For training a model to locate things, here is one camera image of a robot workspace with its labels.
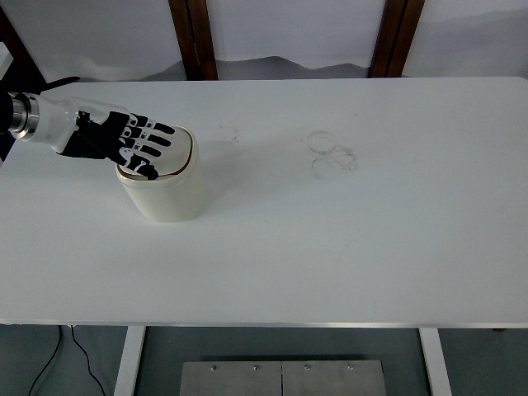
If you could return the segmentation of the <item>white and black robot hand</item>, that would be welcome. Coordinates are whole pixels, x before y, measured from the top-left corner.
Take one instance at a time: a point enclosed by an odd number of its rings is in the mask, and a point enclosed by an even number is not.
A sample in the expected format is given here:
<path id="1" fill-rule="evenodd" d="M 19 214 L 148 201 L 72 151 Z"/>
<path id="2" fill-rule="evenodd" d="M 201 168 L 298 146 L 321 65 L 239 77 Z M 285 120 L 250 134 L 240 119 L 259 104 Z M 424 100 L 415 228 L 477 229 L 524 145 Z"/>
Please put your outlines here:
<path id="1" fill-rule="evenodd" d="M 30 141 L 63 156 L 108 158 L 133 175 L 156 180 L 180 172 L 193 150 L 185 130 L 123 107 L 80 98 L 36 102 L 40 119 Z"/>

